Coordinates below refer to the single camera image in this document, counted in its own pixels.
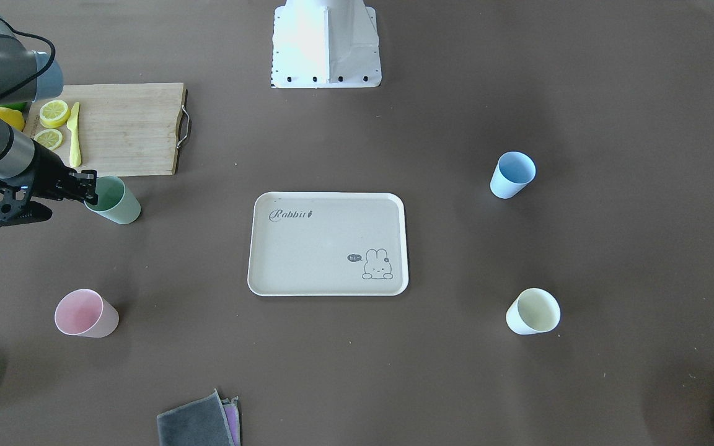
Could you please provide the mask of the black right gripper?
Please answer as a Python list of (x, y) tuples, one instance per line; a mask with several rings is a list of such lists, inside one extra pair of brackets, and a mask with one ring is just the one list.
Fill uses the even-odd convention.
[(19, 186), (25, 187), (34, 197), (61, 201), (79, 200), (97, 205), (97, 171), (81, 170), (66, 166), (61, 158), (37, 142), (32, 143), (35, 152), (32, 161), (19, 175)]

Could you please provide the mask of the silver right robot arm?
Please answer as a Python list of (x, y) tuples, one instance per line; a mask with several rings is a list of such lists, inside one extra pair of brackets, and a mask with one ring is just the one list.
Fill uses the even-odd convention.
[[(56, 61), (56, 46), (48, 51), (28, 49), (17, 31), (0, 14), (0, 105), (52, 99), (63, 91), (63, 73)], [(97, 175), (93, 170), (66, 166), (54, 152), (0, 120), (0, 181), (30, 188), (41, 198), (73, 199), (96, 203)]]

